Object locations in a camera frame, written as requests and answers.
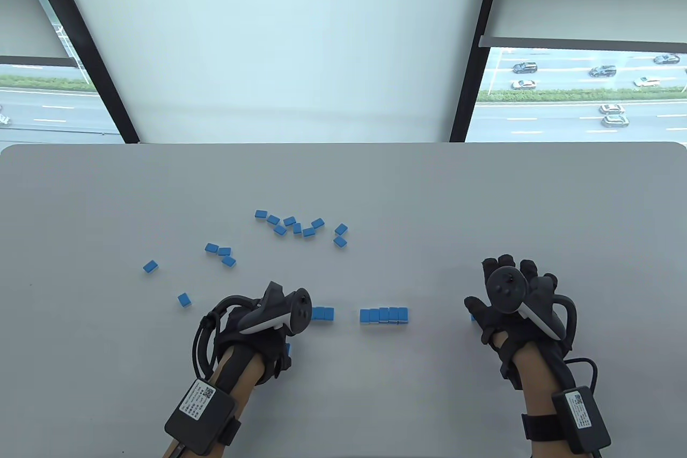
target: finger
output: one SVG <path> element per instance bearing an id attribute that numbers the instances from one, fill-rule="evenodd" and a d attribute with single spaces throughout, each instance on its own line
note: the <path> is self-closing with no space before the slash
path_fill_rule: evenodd
<path id="1" fill-rule="evenodd" d="M 520 262 L 520 271 L 528 282 L 532 281 L 532 279 L 539 274 L 539 272 L 537 272 L 537 265 L 535 265 L 532 259 L 523 259 Z"/>
<path id="2" fill-rule="evenodd" d="M 499 267 L 499 262 L 496 261 L 496 259 L 493 257 L 488 257 L 483 262 L 481 262 L 481 269 L 483 269 L 483 271 L 484 271 L 484 283 L 485 284 L 486 284 L 486 280 L 489 279 L 489 276 L 491 274 L 493 274 L 498 267 Z"/>
<path id="3" fill-rule="evenodd" d="M 510 254 L 499 256 L 499 266 L 515 266 L 515 260 Z"/>
<path id="4" fill-rule="evenodd" d="M 554 274 L 544 274 L 544 277 L 550 277 L 551 281 L 554 284 L 554 291 L 556 291 L 556 288 L 558 288 L 558 277 L 556 277 Z"/>
<path id="5" fill-rule="evenodd" d="M 463 302 L 466 308 L 468 308 L 468 311 L 470 311 L 470 314 L 474 316 L 474 319 L 476 320 L 478 319 L 478 316 L 484 313 L 484 310 L 486 310 L 486 304 L 484 304 L 483 301 L 477 297 L 466 297 Z"/>

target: forearm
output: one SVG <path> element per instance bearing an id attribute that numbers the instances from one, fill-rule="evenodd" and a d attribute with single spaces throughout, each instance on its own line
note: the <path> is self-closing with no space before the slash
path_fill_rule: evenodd
<path id="1" fill-rule="evenodd" d="M 548 365 L 539 353 L 537 345 L 528 343 L 513 357 L 513 363 L 520 373 L 522 391 L 525 394 L 525 406 L 530 416 L 553 415 L 556 413 L 551 400 L 552 394 L 560 392 L 560 385 L 556 381 Z M 574 455 L 567 442 L 533 442 L 532 458 L 572 458 Z"/>
<path id="2" fill-rule="evenodd" d="M 230 347 L 225 352 L 213 376 L 209 379 L 210 383 L 214 384 L 216 382 L 217 377 L 219 377 L 221 370 L 231 357 L 232 352 L 233 347 Z M 251 396 L 253 388 L 255 388 L 255 385 L 258 384 L 258 381 L 260 380 L 264 372 L 265 365 L 263 365 L 262 363 L 262 358 L 260 357 L 260 355 L 256 354 L 248 364 L 248 367 L 246 367 L 246 369 L 243 371 L 243 374 L 241 374 L 241 377 L 239 377 L 236 386 L 231 391 L 231 397 L 233 397 L 233 399 L 236 401 L 236 404 L 238 405 L 236 407 L 235 415 L 237 419 L 243 412 L 243 408 L 246 407 L 246 404 L 248 403 L 248 398 Z M 174 451 L 174 449 L 177 447 L 177 444 L 178 442 L 176 440 L 172 440 L 172 443 L 170 444 L 169 448 L 167 448 L 167 451 L 163 455 L 163 458 L 169 458 L 169 456 L 172 454 L 172 451 Z M 215 444 L 213 451 L 211 451 L 211 453 L 208 455 L 209 458 L 220 458 L 224 453 L 224 448 L 225 446 L 223 446 L 222 444 Z M 182 455 L 182 458 L 198 458 L 198 455 L 196 455 L 195 453 L 191 453 L 191 451 L 187 450 Z"/>

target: white car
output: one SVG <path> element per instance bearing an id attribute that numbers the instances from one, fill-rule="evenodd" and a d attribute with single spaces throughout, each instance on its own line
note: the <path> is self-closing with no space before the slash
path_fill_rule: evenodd
<path id="1" fill-rule="evenodd" d="M 602 104 L 599 107 L 601 114 L 625 114 L 625 108 L 619 104 Z"/>
<path id="2" fill-rule="evenodd" d="M 512 87 L 514 90 L 533 90 L 537 87 L 535 81 L 513 81 Z"/>
<path id="3" fill-rule="evenodd" d="M 661 80 L 660 78 L 656 77 L 640 77 L 640 78 L 635 78 L 635 85 L 638 88 L 646 88 L 646 87 L 651 87 L 655 85 L 661 85 Z"/>

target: black control box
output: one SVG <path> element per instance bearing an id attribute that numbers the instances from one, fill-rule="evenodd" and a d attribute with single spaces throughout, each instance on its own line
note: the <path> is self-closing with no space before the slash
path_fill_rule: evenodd
<path id="1" fill-rule="evenodd" d="M 197 455 L 207 456 L 234 413 L 233 397 L 196 379 L 165 424 L 165 433 Z"/>

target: green hedge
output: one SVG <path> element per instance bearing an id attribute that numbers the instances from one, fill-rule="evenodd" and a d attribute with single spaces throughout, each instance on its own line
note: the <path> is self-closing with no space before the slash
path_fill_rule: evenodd
<path id="1" fill-rule="evenodd" d="M 93 84 L 78 78 L 22 77 L 21 75 L 0 75 L 0 88 L 89 92 L 96 90 Z"/>
<path id="2" fill-rule="evenodd" d="M 478 102 L 584 102 L 584 101 L 611 101 L 623 100 L 668 100 L 685 99 L 687 92 L 682 92 L 681 87 L 675 88 L 643 88 L 621 90 L 495 90 L 491 94 L 480 91 Z"/>

